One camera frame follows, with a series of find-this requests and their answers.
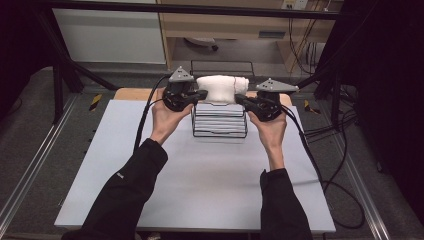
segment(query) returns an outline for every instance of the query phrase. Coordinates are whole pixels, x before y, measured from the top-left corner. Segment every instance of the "black jacket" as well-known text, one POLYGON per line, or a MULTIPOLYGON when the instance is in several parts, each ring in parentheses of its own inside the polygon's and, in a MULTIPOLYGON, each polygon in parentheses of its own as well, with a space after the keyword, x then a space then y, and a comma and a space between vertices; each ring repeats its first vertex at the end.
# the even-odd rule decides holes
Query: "black jacket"
MULTIPOLYGON (((168 156, 155 141, 146 139, 125 166, 105 184, 80 230, 63 240, 132 240, 144 203, 168 156)), ((262 173, 261 239, 312 239, 308 220, 286 169, 262 173)))

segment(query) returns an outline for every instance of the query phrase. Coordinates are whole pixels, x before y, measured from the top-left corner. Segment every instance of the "metal wire cage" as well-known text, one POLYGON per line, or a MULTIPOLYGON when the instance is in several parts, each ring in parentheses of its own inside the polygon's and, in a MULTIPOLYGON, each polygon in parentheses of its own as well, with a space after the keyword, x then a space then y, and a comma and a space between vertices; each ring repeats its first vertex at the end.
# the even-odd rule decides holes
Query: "metal wire cage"
POLYGON ((199 103, 191 112, 194 137, 246 138, 247 120, 240 105, 199 103))

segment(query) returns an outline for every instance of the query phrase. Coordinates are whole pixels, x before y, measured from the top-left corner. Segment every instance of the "person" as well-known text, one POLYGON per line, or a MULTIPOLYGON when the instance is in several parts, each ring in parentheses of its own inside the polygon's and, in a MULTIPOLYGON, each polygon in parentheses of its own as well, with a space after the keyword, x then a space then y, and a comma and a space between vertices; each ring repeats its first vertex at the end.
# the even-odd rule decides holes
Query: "person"
MULTIPOLYGON (((164 89, 158 89, 162 96, 164 89)), ((63 240, 132 240, 143 206, 153 193, 157 175, 168 156, 161 145, 187 116, 193 105, 182 112, 169 110, 162 101, 152 108, 153 130, 118 172, 110 177, 97 196, 81 229, 70 231, 63 240)), ((293 191, 284 166, 282 142, 286 116, 260 122, 248 112, 258 128, 268 155, 270 171, 262 172, 261 239, 312 239, 306 214, 293 191)))

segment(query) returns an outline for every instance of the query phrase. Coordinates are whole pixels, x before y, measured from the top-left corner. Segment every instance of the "white tabletop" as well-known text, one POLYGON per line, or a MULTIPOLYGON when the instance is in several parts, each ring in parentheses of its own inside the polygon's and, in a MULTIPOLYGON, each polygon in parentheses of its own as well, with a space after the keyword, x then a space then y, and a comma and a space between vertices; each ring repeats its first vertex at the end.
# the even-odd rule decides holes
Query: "white tabletop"
MULTIPOLYGON (((55 225, 77 228, 109 177, 132 154, 144 101, 111 100, 55 225)), ((291 108, 297 115, 295 107, 291 108)), ((317 175, 293 122, 283 143, 286 168, 312 232, 334 232, 317 175)), ((150 136, 147 117, 143 139, 150 136)), ((186 117, 163 145, 169 160, 160 172, 138 228, 156 230, 257 231, 260 229, 259 176, 269 169, 256 127, 248 121, 243 140, 195 138, 186 117)))

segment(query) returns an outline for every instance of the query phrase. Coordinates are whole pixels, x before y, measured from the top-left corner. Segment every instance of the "wall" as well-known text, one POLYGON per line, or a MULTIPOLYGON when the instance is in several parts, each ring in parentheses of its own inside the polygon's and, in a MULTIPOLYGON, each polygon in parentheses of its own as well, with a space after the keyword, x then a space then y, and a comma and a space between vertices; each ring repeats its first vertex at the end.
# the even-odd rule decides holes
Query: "wall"
MULTIPOLYGON (((155 3, 154 0, 103 0, 155 3)), ((165 63, 158 15, 55 9, 73 60, 80 62, 165 63)))

